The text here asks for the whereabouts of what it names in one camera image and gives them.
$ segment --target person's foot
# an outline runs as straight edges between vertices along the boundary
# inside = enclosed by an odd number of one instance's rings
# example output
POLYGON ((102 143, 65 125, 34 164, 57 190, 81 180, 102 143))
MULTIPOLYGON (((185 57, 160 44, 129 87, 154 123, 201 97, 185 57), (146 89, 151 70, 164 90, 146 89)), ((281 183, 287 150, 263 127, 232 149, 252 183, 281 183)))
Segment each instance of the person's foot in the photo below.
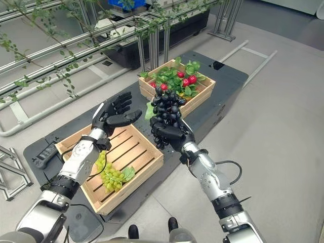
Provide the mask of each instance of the person's foot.
POLYGON ((132 224, 128 228, 128 239, 139 239, 139 233, 138 233, 138 228, 135 224, 132 224))
POLYGON ((179 228, 177 219, 174 218, 174 217, 169 218, 169 221, 168 221, 168 227, 169 227, 169 233, 170 233, 173 229, 177 229, 177 228, 179 228))

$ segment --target wooden crate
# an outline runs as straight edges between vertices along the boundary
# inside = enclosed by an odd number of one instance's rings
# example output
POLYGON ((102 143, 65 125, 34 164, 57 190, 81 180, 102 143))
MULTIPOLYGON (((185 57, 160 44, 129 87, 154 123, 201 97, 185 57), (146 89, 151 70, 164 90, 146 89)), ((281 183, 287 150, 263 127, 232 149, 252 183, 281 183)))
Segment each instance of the wooden crate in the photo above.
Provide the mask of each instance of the wooden crate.
MULTIPOLYGON (((176 67, 176 61, 170 60, 166 62, 162 66, 152 70, 148 74, 157 73, 163 67, 176 67)), ((185 66, 180 64, 177 69, 181 72, 185 72, 185 66)), ((140 91, 143 96, 145 96, 148 100, 151 100, 155 95, 155 89, 150 85, 151 82, 154 82, 155 79, 151 77, 139 77, 139 84, 140 84, 140 91)), ((207 100, 213 91, 216 82, 208 77, 205 78, 203 81, 198 82, 197 90, 199 94, 193 97, 191 100, 187 101, 187 103, 180 108, 182 117, 186 117, 189 115, 193 110, 195 110, 198 106, 203 104, 205 100, 207 100)))
MULTIPOLYGON (((91 125, 57 143, 60 154, 72 148, 81 135, 89 134, 90 130, 91 125)), ((163 165, 163 154, 133 125, 116 128, 110 137, 110 143, 112 147, 107 152, 107 162, 112 162, 117 170, 133 166, 136 173, 118 192, 106 193, 100 175, 88 178, 81 186, 94 211, 102 215, 110 213, 163 165)), ((70 156, 71 152, 65 154, 64 160, 70 156)), ((97 167, 94 165, 91 175, 96 173, 97 167)))

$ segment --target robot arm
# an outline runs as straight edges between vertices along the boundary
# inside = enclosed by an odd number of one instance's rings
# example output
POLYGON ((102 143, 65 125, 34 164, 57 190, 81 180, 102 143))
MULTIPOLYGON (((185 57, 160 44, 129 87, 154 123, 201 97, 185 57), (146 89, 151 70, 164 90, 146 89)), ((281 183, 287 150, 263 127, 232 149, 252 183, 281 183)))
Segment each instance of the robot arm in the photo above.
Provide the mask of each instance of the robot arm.
POLYGON ((208 152, 196 145, 191 128, 184 121, 179 129, 166 126, 155 117, 150 124, 154 136, 168 141, 175 151, 180 152, 180 161, 187 164, 192 175, 199 180, 220 219, 222 230, 228 233, 223 242, 265 243, 250 215, 236 198, 228 178, 217 169, 208 152))
POLYGON ((38 200, 19 222, 16 231, 1 239, 15 243, 55 242, 60 234, 66 216, 64 213, 70 201, 88 176, 102 150, 109 150, 109 136, 117 127, 135 122, 142 114, 140 110, 123 114, 129 110, 131 93, 117 97, 112 103, 102 103, 93 117, 89 135, 81 137, 72 150, 71 157, 51 183, 50 189, 41 193, 38 200))

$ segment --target black tabletop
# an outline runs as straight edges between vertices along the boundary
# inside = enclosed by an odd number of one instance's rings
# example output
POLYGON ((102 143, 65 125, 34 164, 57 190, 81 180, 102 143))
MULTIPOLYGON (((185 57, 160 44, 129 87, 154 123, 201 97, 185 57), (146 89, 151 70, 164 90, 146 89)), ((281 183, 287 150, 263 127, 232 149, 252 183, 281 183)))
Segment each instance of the black tabletop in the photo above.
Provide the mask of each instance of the black tabletop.
MULTIPOLYGON (((183 63, 187 63, 189 60, 199 61, 201 64, 199 71, 216 81, 211 97, 185 119, 193 129, 196 141, 199 143, 228 112, 244 82, 247 80, 248 75, 222 63, 215 62, 215 60, 196 52, 187 52, 181 57, 183 63)), ((133 109, 142 109, 143 112, 145 112, 148 100, 140 94, 138 83, 130 85, 120 93, 127 91, 132 92, 133 109)), ((109 98, 108 101, 113 100, 115 96, 109 98)), ((24 150, 24 156, 40 185, 47 183, 47 178, 51 179, 57 175, 62 168, 62 162, 59 158, 59 154, 57 154, 51 159, 44 170, 40 170, 33 165, 31 159, 53 141, 59 142, 89 125, 92 122, 92 116, 97 107, 98 106, 95 106, 86 111, 74 120, 49 133, 44 138, 40 138, 24 150)), ((153 137, 150 133, 151 128, 149 122, 144 119, 144 116, 136 121, 134 125, 153 143, 153 137)), ((98 218, 95 218, 85 207, 71 206, 66 212, 67 221, 65 226, 70 226, 70 236, 72 239, 75 242, 91 239, 100 231, 101 226, 98 220, 105 222, 106 234, 115 233, 125 221, 136 212, 151 192, 154 191, 180 163, 180 155, 173 153, 170 147, 167 147, 163 153, 163 167, 154 173, 107 216, 98 215, 98 218)), ((71 203, 84 204, 91 209, 88 200, 81 190, 77 192, 71 203)))

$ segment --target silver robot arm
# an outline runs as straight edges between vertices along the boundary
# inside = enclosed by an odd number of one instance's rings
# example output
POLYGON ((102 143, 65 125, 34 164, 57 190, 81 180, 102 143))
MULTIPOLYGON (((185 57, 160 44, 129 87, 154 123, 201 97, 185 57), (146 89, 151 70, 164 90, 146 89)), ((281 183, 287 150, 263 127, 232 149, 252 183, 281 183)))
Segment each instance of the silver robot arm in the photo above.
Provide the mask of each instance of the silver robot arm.
POLYGON ((234 195, 228 178, 217 169, 207 152, 200 150, 195 142, 187 142, 182 153, 188 156, 188 168, 199 180, 202 190, 212 202, 219 217, 226 243, 265 243, 247 211, 243 210, 234 195))
POLYGON ((0 236, 0 242, 54 243, 60 234, 72 198, 89 177, 95 161, 102 150, 109 150, 108 137, 117 127, 135 122, 140 110, 129 110, 131 93, 118 96, 112 103, 102 103, 93 116, 92 130, 83 135, 74 146, 71 157, 64 163, 48 190, 41 193, 33 206, 18 223, 15 232, 0 236))

